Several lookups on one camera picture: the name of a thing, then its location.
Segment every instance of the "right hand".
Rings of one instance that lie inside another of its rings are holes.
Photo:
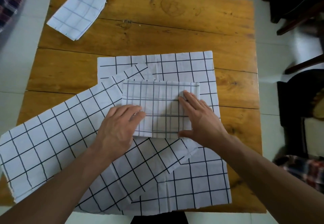
[[[214,149],[215,143],[226,140],[229,134],[205,101],[197,99],[188,91],[183,94],[188,101],[179,97],[179,102],[191,121],[192,130],[180,131],[179,137],[192,139],[204,147]]]

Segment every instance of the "table plank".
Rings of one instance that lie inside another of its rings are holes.
[[[47,109],[64,102],[72,94],[26,91],[17,124],[21,124]],[[256,109],[220,107],[222,122],[226,130],[236,135],[244,144],[262,154],[260,112]],[[233,203],[230,205],[210,206],[194,211],[209,212],[253,212],[265,213],[265,207],[248,188],[246,183],[229,166],[228,176]]]
[[[94,54],[38,49],[27,85],[29,91],[78,94],[97,84]],[[215,69],[219,104],[259,108],[256,73]]]
[[[52,15],[66,0],[51,0]],[[254,38],[248,0],[107,0],[99,18]]]
[[[97,19],[77,41],[45,24],[38,47],[106,56],[212,50],[216,68],[257,73],[254,39],[107,19]]]

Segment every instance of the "white grid-patterned fabric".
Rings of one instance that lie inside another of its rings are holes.
[[[149,76],[147,71],[145,64],[137,64],[2,135],[0,160],[15,202],[85,151],[109,109],[121,104],[123,80],[143,79]],[[75,210],[122,212],[197,149],[195,144],[183,145],[182,140],[162,146],[154,139],[134,138],[131,148],[92,183]]]
[[[191,130],[189,117],[178,99],[184,90],[199,98],[199,83],[124,80],[122,104],[140,105],[146,112],[134,135],[171,139],[178,138],[181,130]]]
[[[78,40],[98,18],[106,0],[67,0],[48,20],[47,25]]]
[[[98,58],[98,82],[136,63],[155,70],[156,80],[199,82],[200,98],[220,118],[212,51]],[[181,162],[165,182],[160,181],[128,205],[123,214],[155,215],[231,202],[226,162],[198,145],[197,153]]]

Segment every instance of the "left hand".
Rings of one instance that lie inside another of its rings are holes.
[[[140,106],[124,105],[108,111],[91,145],[107,166],[131,147],[135,129],[146,115],[141,109]]]

